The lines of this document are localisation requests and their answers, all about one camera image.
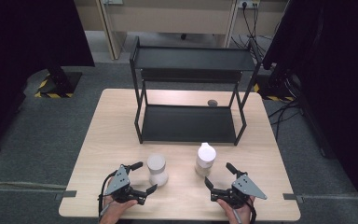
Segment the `grey floor tape piece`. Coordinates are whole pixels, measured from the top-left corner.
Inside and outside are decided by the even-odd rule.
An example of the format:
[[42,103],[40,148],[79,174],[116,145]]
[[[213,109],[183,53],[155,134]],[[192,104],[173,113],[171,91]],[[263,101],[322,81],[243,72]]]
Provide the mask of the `grey floor tape piece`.
[[304,202],[304,199],[302,196],[295,195],[294,193],[284,193],[282,196],[285,200],[293,200],[293,201],[296,201],[297,203]]
[[76,190],[65,190],[55,195],[56,201],[61,201],[63,198],[73,198],[76,196]]

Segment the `person's left hand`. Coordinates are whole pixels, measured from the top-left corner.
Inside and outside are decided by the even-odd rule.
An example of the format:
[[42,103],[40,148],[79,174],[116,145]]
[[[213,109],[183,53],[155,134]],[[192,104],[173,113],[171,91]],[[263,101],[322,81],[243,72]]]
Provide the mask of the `person's left hand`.
[[99,217],[99,224],[117,224],[121,216],[138,202],[130,200],[118,203],[111,195],[103,197],[103,210]]

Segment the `white waisted shaker jar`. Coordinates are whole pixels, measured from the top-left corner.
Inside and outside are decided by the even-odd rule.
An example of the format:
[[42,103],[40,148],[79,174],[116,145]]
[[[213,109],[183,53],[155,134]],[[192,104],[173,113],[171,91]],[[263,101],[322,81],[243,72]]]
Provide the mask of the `white waisted shaker jar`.
[[146,164],[149,170],[150,184],[157,185],[158,187],[164,186],[169,179],[168,173],[165,171],[165,157],[161,154],[151,154]]

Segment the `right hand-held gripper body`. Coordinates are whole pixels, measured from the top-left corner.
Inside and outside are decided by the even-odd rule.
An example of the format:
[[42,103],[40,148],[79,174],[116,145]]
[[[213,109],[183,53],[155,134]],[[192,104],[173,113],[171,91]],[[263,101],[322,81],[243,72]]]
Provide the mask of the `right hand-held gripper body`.
[[210,184],[210,192],[212,202],[220,199],[234,209],[243,207],[251,196],[262,200],[268,198],[247,174],[240,175],[229,189],[216,189]]

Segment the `wall power outlet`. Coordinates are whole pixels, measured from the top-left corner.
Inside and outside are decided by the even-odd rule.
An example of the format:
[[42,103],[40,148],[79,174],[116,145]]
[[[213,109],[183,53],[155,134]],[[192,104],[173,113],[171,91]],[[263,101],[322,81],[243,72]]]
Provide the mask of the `wall power outlet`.
[[238,7],[245,9],[256,9],[259,7],[260,0],[239,0]]

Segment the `black metal two-tier rack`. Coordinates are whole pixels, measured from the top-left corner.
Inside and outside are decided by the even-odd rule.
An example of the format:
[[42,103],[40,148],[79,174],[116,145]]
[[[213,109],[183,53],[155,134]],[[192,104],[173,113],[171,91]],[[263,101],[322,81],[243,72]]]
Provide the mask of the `black metal two-tier rack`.
[[[240,96],[242,74],[252,75],[255,84],[261,57],[255,42],[244,49],[206,49],[143,46],[134,40],[130,66],[137,101],[134,120],[143,142],[209,142],[236,146],[247,126],[244,106],[250,92]],[[228,105],[151,104],[148,82],[230,84]]]

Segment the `person's right hand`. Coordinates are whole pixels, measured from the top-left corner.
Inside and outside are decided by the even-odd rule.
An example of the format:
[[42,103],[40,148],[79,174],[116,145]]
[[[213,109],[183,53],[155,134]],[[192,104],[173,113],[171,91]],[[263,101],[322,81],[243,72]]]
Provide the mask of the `person's right hand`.
[[251,196],[247,204],[241,208],[233,209],[225,201],[218,199],[217,203],[225,211],[229,224],[254,224],[252,207],[254,206],[255,197]]

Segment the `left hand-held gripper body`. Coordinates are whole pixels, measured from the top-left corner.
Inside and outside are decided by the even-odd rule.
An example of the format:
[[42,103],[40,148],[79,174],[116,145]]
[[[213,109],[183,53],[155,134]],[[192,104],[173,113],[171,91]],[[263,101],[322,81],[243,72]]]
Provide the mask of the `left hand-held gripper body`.
[[131,186],[129,171],[126,168],[129,165],[121,164],[119,168],[111,175],[112,180],[103,191],[104,196],[111,195],[118,203],[125,203],[130,200],[136,200],[138,204],[144,205],[146,194],[143,191],[134,189]]

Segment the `stand base with striped tape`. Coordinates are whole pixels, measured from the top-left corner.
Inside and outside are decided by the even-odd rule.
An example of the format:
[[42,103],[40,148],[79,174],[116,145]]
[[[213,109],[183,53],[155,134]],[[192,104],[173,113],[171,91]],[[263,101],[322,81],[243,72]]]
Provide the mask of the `stand base with striped tape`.
[[39,98],[71,98],[82,76],[81,72],[48,73],[39,85],[35,97]]
[[294,101],[295,97],[282,84],[278,87],[272,87],[269,84],[270,71],[261,70],[255,78],[254,91],[263,99],[272,101]]

